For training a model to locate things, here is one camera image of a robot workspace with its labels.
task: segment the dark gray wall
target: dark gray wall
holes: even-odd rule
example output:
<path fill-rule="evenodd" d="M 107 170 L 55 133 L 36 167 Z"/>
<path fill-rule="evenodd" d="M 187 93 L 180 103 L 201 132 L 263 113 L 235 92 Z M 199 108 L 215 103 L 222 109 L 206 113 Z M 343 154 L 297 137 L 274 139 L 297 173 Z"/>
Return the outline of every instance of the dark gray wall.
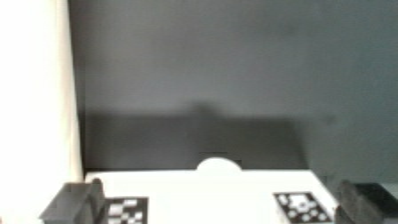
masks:
<path fill-rule="evenodd" d="M 398 181 L 398 2 L 71 1 L 80 109 L 297 120 L 309 166 Z"/>

